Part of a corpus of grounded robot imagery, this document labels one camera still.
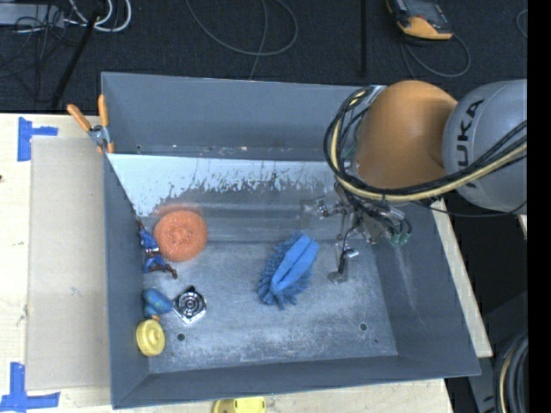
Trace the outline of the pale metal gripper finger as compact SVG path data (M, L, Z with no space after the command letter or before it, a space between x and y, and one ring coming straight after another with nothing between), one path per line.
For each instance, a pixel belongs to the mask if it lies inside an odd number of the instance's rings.
M338 256L337 269L327 275L329 281L331 283L345 283L349 279L350 263L358 255L359 251L356 249L344 249Z
M320 219L329 218L337 213L337 207L328 206L325 202L324 196L302 200L300 202L300 210L303 215L315 216Z

